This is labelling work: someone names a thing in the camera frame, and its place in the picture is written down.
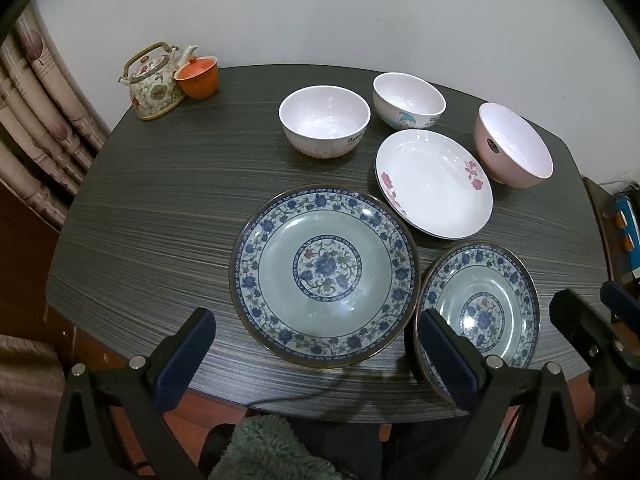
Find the floral teapot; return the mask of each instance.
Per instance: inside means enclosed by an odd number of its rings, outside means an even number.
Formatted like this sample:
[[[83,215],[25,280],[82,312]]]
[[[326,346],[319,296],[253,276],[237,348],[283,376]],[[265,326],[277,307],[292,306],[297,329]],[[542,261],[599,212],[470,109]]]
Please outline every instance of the floral teapot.
[[[167,54],[150,59],[147,54],[159,47],[164,48]],[[188,62],[195,49],[189,45],[178,60],[178,47],[169,47],[164,41],[159,41],[127,61],[118,82],[129,87],[131,102],[140,119],[149,121],[160,117],[184,101],[187,95],[175,81],[174,73]],[[142,65],[129,77],[129,69],[138,59]]]

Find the silver screw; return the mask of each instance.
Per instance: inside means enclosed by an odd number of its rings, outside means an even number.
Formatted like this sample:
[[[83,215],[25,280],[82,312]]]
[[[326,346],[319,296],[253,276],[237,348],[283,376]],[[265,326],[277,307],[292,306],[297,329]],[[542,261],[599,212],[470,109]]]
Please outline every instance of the silver screw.
[[[139,370],[145,365],[145,363],[146,359],[142,355],[136,355],[129,359],[129,366],[134,370]]]
[[[71,373],[73,375],[75,375],[76,377],[81,376],[82,374],[84,374],[84,371],[86,370],[86,366],[84,366],[82,363],[76,363],[73,368],[71,368]]]
[[[486,359],[486,364],[489,368],[493,368],[494,370],[497,370],[502,366],[502,359],[500,359],[497,355],[490,355]]]
[[[549,361],[546,364],[546,369],[549,370],[553,375],[558,375],[562,371],[560,365],[555,361]]]

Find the plate rim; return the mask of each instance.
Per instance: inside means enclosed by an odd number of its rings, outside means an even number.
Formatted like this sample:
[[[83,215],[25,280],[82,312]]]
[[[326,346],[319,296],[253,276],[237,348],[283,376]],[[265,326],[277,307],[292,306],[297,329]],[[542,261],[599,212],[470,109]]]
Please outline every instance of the plate rim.
[[[247,316],[245,316],[244,311],[242,310],[242,305],[240,304],[240,301],[238,298],[238,293],[234,286],[235,278],[236,278],[235,277],[235,261],[239,255],[239,248],[245,233],[251,228],[252,224],[254,224],[256,219],[265,210],[270,208],[271,205],[276,203],[278,200],[280,200],[284,196],[291,195],[294,193],[300,193],[306,190],[313,190],[313,189],[338,189],[348,193],[357,193],[361,197],[369,200],[370,202],[375,204],[377,207],[379,207],[380,209],[388,213],[388,215],[391,216],[391,218],[398,224],[399,228],[402,230],[402,232],[404,233],[404,236],[409,242],[409,250],[411,251],[412,257],[414,259],[414,267],[415,267],[414,291],[409,300],[407,310],[404,313],[404,316],[402,317],[398,325],[396,326],[396,328],[393,329],[388,334],[387,338],[381,341],[379,344],[374,345],[367,352],[363,352],[361,354],[356,354],[354,356],[350,356],[347,358],[334,360],[334,361],[327,361],[327,362],[302,358],[297,355],[293,355],[288,352],[285,352],[280,348],[278,348],[277,346],[274,346],[273,344],[271,344],[271,342],[267,338],[265,338],[264,335],[251,324],[251,322],[249,322],[249,320],[247,319]],[[229,284],[229,292],[231,294],[231,301],[233,303],[237,316],[239,317],[240,321],[242,322],[242,325],[244,325],[244,327],[249,332],[249,334],[251,334],[251,336],[258,343],[260,343],[262,346],[264,346],[267,350],[269,350],[271,353],[273,353],[277,357],[280,357],[285,361],[288,361],[297,365],[309,367],[309,368],[339,368],[343,366],[353,365],[361,361],[364,361],[366,359],[369,359],[373,355],[385,349],[389,344],[391,344],[398,337],[398,335],[407,327],[407,325],[411,321],[412,317],[414,316],[415,308],[418,303],[418,298],[420,298],[420,292],[422,290],[422,280],[421,280],[421,274],[420,274],[420,257],[418,256],[418,249],[415,245],[414,237],[412,236],[411,231],[409,231],[409,228],[407,227],[407,225],[402,221],[401,218],[398,217],[398,215],[393,209],[391,209],[384,201],[373,196],[371,193],[368,193],[366,191],[361,191],[353,187],[340,186],[336,184],[306,184],[304,186],[294,187],[292,189],[281,192],[276,196],[273,196],[272,198],[267,200],[267,202],[259,206],[251,214],[251,216],[249,216],[248,220],[245,222],[242,229],[240,229],[240,232],[238,233],[234,246],[231,250],[231,257],[229,258],[228,266],[229,266],[228,284]]]
[[[472,245],[486,245],[492,248],[497,248],[505,253],[507,253],[512,259],[513,261],[519,266],[519,270],[523,273],[525,278],[528,278],[531,286],[533,288],[533,293],[534,293],[534,298],[532,298],[534,301],[534,313],[536,313],[538,315],[538,323],[535,326],[535,330],[534,330],[534,352],[535,349],[538,347],[538,341],[540,339],[540,327],[542,325],[542,316],[540,316],[540,298],[538,297],[538,290],[536,288],[536,282],[533,281],[533,278],[531,277],[529,271],[527,270],[527,267],[525,267],[525,265],[522,263],[522,261],[519,259],[519,257],[517,257],[513,252],[511,252],[510,250],[508,250],[506,247],[497,244],[495,242],[490,242],[488,240],[472,240],[469,242],[462,242],[461,244],[457,244],[455,247],[451,248],[449,251],[446,251],[444,254],[441,254],[436,260],[433,261],[433,263],[429,266],[429,268],[427,270],[425,270],[422,279],[420,280],[420,294],[418,295],[418,301],[415,304],[415,315],[413,318],[413,340],[414,340],[414,353],[415,353],[415,359],[418,363],[418,368],[420,368],[420,373],[422,374],[422,376],[427,379],[428,383],[431,385],[431,387],[445,400],[449,401],[449,402],[453,402],[453,399],[451,398],[451,396],[448,396],[442,388],[440,388],[440,385],[436,383],[436,381],[432,378],[431,376],[431,369],[430,366],[426,363],[424,357],[422,356],[422,352],[420,352],[420,348],[422,347],[421,343],[420,343],[420,339],[418,338],[418,318],[419,318],[419,312],[418,312],[418,302],[420,300],[420,298],[422,297],[424,290],[426,288],[427,283],[429,283],[430,279],[432,278],[434,272],[436,271],[436,269],[440,266],[440,264],[446,260],[446,258],[448,256],[450,256],[451,254],[459,251],[460,249],[466,247],[466,246],[472,246]],[[529,355],[529,357],[527,358],[527,368],[529,367],[529,365],[531,364],[531,361],[533,360],[533,354],[534,352],[531,353],[531,355]]]
[[[406,215],[402,214],[401,211],[399,211],[398,209],[396,209],[396,206],[394,206],[392,203],[390,204],[390,206],[393,208],[393,210],[408,224],[412,225],[412,227],[415,227],[416,229],[418,229],[418,231],[423,232],[425,234],[428,234],[429,236],[434,236],[436,238],[441,238],[443,240],[463,240],[464,238],[469,238],[470,236],[473,236],[474,234],[476,234],[478,231],[480,231],[482,228],[484,228],[485,225],[487,225],[489,219],[491,218],[491,215],[494,212],[494,190],[491,186],[491,179],[489,178],[489,175],[487,174],[487,172],[484,170],[484,168],[482,167],[482,164],[480,164],[478,162],[478,160],[475,158],[475,156],[469,152],[468,149],[466,149],[462,144],[460,144],[459,142],[457,142],[456,140],[452,139],[451,137],[447,137],[444,134],[441,134],[440,132],[436,132],[434,130],[420,130],[418,128],[408,128],[406,130],[399,130],[397,132],[392,133],[391,135],[389,135],[385,140],[382,141],[382,143],[380,144],[380,146],[378,147],[378,150],[376,152],[376,158],[374,161],[374,170],[376,171],[376,181],[378,183],[378,187],[380,188],[380,190],[382,191],[383,196],[385,197],[385,200],[387,200],[386,198],[386,192],[385,192],[385,188],[383,187],[382,182],[380,182],[380,175],[378,174],[378,158],[380,157],[380,150],[382,149],[382,147],[384,146],[384,144],[391,139],[393,136],[396,136],[398,134],[405,134],[406,132],[429,132],[430,134],[436,134],[438,136],[441,137],[445,137],[446,139],[451,140],[452,142],[455,142],[460,148],[462,148],[463,150],[465,150],[469,157],[471,157],[471,159],[478,165],[478,167],[480,167],[482,169],[482,172],[484,173],[484,176],[486,177],[486,184],[489,187],[489,189],[491,190],[490,193],[490,197],[491,197],[491,208],[489,211],[489,216],[487,217],[486,221],[478,228],[476,229],[476,231],[473,231],[472,233],[469,234],[465,234],[463,236],[457,236],[457,237],[448,237],[448,236],[442,236],[442,235],[438,235],[435,233],[432,233],[430,231],[428,231],[425,227],[420,227],[419,225],[415,224],[414,222],[412,222]]]

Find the large round plate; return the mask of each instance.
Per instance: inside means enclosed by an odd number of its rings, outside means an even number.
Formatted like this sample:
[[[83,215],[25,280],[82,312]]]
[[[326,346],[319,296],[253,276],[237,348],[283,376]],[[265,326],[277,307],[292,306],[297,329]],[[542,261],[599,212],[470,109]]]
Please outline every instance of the large round plate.
[[[231,296],[249,332],[286,360],[353,364],[409,321],[420,271],[407,227],[372,196],[303,187],[263,205],[242,229]]]
[[[436,308],[482,355],[498,355],[527,368],[540,331],[540,304],[527,269],[513,253],[490,242],[462,244],[441,256],[427,272],[414,322],[420,370],[436,391],[451,400],[418,339],[418,320]]]
[[[491,216],[494,196],[478,161],[429,130],[387,137],[376,155],[380,189],[409,224],[439,238],[466,238]]]

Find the blue floral plate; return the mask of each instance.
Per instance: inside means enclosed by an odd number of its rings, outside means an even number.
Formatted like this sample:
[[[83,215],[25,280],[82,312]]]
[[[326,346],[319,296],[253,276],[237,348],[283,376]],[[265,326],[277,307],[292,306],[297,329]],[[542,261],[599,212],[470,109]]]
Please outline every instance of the blue floral plate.
[[[263,205],[229,265],[248,331],[274,354],[329,368],[362,361],[400,333],[420,289],[415,244],[385,204],[338,187],[302,187]]]
[[[527,368],[540,331],[540,305],[533,280],[514,254],[490,242],[459,245],[427,272],[414,323],[418,364],[436,391],[451,400],[418,339],[418,319],[437,308],[448,325],[482,355],[498,355]]]

